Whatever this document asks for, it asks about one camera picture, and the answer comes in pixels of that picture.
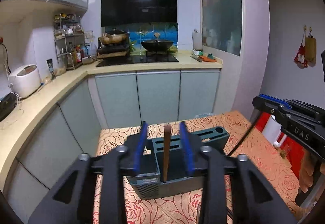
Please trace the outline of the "person right hand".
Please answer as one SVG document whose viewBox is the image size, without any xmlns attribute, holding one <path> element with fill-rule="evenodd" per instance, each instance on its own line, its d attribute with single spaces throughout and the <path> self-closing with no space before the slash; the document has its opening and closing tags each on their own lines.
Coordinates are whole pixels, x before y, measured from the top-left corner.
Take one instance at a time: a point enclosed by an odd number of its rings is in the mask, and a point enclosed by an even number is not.
<svg viewBox="0 0 325 224">
<path fill-rule="evenodd" d="M 300 189 L 306 193 L 313 185 L 313 173 L 316 163 L 312 161 L 312 156 L 308 150 L 303 148 L 303 158 L 301 160 L 301 167 L 299 172 Z"/>
</svg>

